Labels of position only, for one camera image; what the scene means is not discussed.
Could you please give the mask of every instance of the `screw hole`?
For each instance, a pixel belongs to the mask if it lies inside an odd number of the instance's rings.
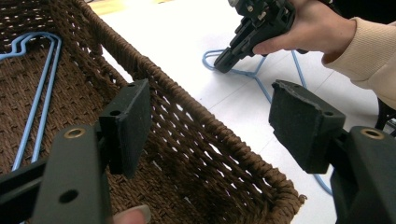
[[[76,128],[69,130],[67,133],[64,134],[65,138],[78,138],[81,137],[85,133],[85,129]]]
[[[78,192],[75,189],[70,189],[67,192],[63,193],[61,197],[59,197],[60,203],[71,203],[78,196]]]
[[[384,134],[374,129],[362,129],[361,133],[376,140],[381,140],[385,137]]]
[[[110,115],[111,116],[117,116],[117,115],[119,115],[121,112],[119,111],[119,110],[113,110],[113,111],[111,111],[110,112]]]

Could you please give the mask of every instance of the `human hand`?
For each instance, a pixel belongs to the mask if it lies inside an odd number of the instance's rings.
[[[130,208],[113,217],[114,224],[146,224],[151,220],[147,205]]]
[[[281,49],[321,51],[329,59],[337,58],[352,41],[356,22],[342,18],[318,0],[290,0],[296,9],[290,30],[261,42],[253,48],[256,54]]]

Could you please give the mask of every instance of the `beige sleeve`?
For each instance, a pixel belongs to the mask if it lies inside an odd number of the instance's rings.
[[[349,77],[355,85],[373,90],[396,108],[396,22],[385,25],[352,20],[357,23],[352,42],[338,59],[323,65]]]

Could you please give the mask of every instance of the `black plastic bracket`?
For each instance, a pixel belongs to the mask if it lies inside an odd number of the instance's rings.
[[[0,178],[0,223],[21,223],[33,214],[47,160],[40,160]]]
[[[111,174],[134,176],[151,126],[150,111],[149,83],[143,79],[123,88],[101,113]]]
[[[343,129],[345,116],[300,85],[277,80],[270,124],[309,174],[333,165],[337,223],[396,223],[396,141],[374,128]]]
[[[92,126],[72,126],[58,132],[33,223],[112,223],[106,173],[101,172],[97,148]]]

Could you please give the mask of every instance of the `woven texture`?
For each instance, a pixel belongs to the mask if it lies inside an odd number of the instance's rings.
[[[134,80],[149,81],[152,125],[135,178],[108,176],[114,213],[144,203],[151,208],[151,223],[290,223],[297,214],[304,196],[292,182],[84,1],[0,1],[1,53],[9,52],[17,36],[33,31],[54,33],[64,42],[41,158],[50,154],[57,132],[93,125],[127,84],[102,57],[102,47]],[[48,50],[49,42],[38,38],[26,55],[0,62],[0,175],[9,173],[15,160]],[[22,165],[30,161],[37,126],[35,121]]]

